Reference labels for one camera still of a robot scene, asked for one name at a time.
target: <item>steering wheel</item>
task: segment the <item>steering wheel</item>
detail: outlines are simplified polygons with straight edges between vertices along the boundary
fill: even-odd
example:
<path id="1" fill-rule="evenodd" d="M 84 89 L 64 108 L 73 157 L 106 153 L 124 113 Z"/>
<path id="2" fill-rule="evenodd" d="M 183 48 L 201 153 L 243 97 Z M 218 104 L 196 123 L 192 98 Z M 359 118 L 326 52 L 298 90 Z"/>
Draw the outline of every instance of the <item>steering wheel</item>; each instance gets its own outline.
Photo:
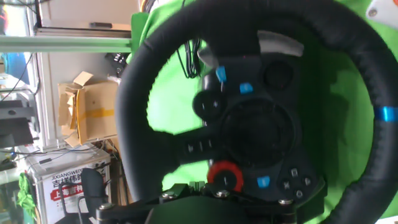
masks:
<path id="1" fill-rule="evenodd" d="M 149 92 L 168 58 L 194 38 L 203 39 L 216 57 L 259 55 L 259 26 L 278 17 L 302 22 L 325 47 L 348 54 L 374 107 L 373 146 L 366 169 L 323 223 L 375 223 L 387 209 L 398 191 L 398 63 L 362 18 L 338 2 L 319 0 L 197 0 L 142 43 L 123 73 L 116 103 L 121 157 L 134 201 L 158 197 L 165 174 L 217 153 L 184 154 L 185 137 L 217 134 L 206 126 L 183 135 L 149 126 Z"/>

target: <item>steering wheel spoke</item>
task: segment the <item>steering wheel spoke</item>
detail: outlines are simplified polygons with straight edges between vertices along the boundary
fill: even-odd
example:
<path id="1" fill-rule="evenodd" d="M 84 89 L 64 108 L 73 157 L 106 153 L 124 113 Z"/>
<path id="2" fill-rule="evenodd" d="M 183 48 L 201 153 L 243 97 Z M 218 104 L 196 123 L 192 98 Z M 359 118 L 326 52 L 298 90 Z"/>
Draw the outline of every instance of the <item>steering wheel spoke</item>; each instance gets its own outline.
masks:
<path id="1" fill-rule="evenodd" d="M 204 18 L 208 21 L 200 34 L 200 37 L 210 47 L 213 55 L 230 57 L 260 54 L 258 27 L 248 7 L 249 3 L 240 1 L 236 2 L 240 6 L 235 6 L 220 4 L 220 2 L 207 2 L 207 4 L 212 4 L 208 10 L 214 11 L 214 13 L 210 12 L 213 16 Z M 234 10 L 237 7 L 245 10 Z"/>
<path id="2" fill-rule="evenodd" d="M 187 131 L 174 136 L 175 154 L 180 164 L 214 159 L 222 153 L 223 144 L 217 125 Z"/>

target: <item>white panel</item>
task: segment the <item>white panel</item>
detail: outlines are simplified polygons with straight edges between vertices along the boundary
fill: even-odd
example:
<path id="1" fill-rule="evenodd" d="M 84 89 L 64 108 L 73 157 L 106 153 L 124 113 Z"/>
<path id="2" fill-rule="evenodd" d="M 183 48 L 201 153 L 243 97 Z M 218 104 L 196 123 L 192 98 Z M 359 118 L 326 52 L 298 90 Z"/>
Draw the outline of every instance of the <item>white panel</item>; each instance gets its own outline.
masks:
<path id="1" fill-rule="evenodd" d="M 57 124 L 58 83 L 71 83 L 80 72 L 90 72 L 95 80 L 105 80 L 114 72 L 105 54 L 96 53 L 41 53 L 39 72 L 42 86 L 37 95 L 41 138 L 44 149 L 57 147 L 63 136 Z"/>
<path id="2" fill-rule="evenodd" d="M 397 223 L 398 223 L 398 216 L 383 218 L 376 222 L 376 224 L 397 224 Z"/>
<path id="3" fill-rule="evenodd" d="M 366 16 L 398 29 L 398 0 L 373 0 L 366 11 Z"/>
<path id="4" fill-rule="evenodd" d="M 51 22 L 79 27 L 90 22 L 129 25 L 131 15 L 139 12 L 139 0 L 56 0 L 41 4 L 40 12 L 44 26 Z"/>

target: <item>green backdrop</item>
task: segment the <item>green backdrop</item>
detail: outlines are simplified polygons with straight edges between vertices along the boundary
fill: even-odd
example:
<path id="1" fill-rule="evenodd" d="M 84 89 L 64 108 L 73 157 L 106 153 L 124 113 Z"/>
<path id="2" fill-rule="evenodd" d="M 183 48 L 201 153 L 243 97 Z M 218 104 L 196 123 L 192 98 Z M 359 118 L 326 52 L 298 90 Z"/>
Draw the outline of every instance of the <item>green backdrop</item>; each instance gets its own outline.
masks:
<path id="1" fill-rule="evenodd" d="M 340 2 L 364 17 L 371 1 Z M 182 0 L 172 0 L 150 14 L 132 16 L 131 56 L 148 35 L 180 10 L 181 5 Z M 369 23 L 397 57 L 398 30 L 372 21 Z M 346 186 L 363 173 L 371 149 L 374 114 L 362 78 L 345 54 L 324 49 L 310 33 L 303 33 L 298 40 L 305 45 L 299 108 L 303 141 L 317 169 L 326 175 L 329 185 L 326 212 L 310 222 L 318 223 L 338 203 Z M 180 54 L 185 56 L 183 47 Z M 147 109 L 150 125 L 170 133 L 200 127 L 201 120 L 192 110 L 192 100 L 198 90 L 200 79 L 185 78 L 177 54 L 172 55 L 150 93 Z M 174 183 L 206 180 L 207 170 L 206 162 L 181 166 L 164 178 L 164 189 Z M 398 196 L 383 217 L 394 215 L 398 215 Z"/>

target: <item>mounting screw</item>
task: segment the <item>mounting screw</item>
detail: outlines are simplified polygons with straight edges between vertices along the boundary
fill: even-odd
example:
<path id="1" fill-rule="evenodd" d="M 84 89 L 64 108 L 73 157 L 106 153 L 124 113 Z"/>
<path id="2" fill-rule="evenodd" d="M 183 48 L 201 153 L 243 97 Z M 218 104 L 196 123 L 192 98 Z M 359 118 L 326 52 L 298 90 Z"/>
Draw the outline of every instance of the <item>mounting screw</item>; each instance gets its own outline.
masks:
<path id="1" fill-rule="evenodd" d="M 370 11 L 369 11 L 369 16 L 370 17 L 374 17 L 374 16 L 376 16 L 377 15 L 377 9 L 371 9 Z"/>
<path id="2" fill-rule="evenodd" d="M 99 209 L 100 210 L 108 210 L 108 209 L 113 208 L 113 207 L 114 207 L 114 204 L 105 203 L 105 204 L 102 204 L 101 206 L 99 206 Z"/>
<path id="3" fill-rule="evenodd" d="M 215 196 L 218 198 L 226 198 L 229 196 L 229 192 L 227 190 L 220 190 Z"/>
<path id="4" fill-rule="evenodd" d="M 164 199 L 175 199 L 177 196 L 174 192 L 165 192 L 162 194 L 162 198 Z"/>
<path id="5" fill-rule="evenodd" d="M 293 203 L 293 200 L 278 200 L 279 205 L 290 205 Z"/>

